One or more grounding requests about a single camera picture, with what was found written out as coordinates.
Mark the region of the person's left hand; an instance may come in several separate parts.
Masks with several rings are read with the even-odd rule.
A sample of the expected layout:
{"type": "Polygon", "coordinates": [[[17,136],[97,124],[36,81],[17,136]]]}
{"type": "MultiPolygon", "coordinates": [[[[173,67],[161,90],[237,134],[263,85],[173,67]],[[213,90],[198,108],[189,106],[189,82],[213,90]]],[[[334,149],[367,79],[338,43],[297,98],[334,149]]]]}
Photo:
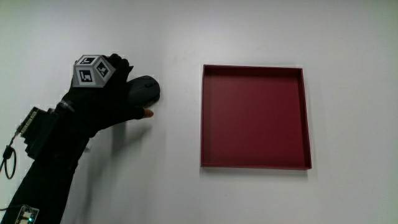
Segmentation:
{"type": "Polygon", "coordinates": [[[103,88],[74,88],[58,104],[67,110],[67,124],[79,136],[92,138],[98,131],[132,119],[150,118],[154,112],[128,102],[127,78],[132,70],[118,54],[105,56],[116,71],[103,88]]]}

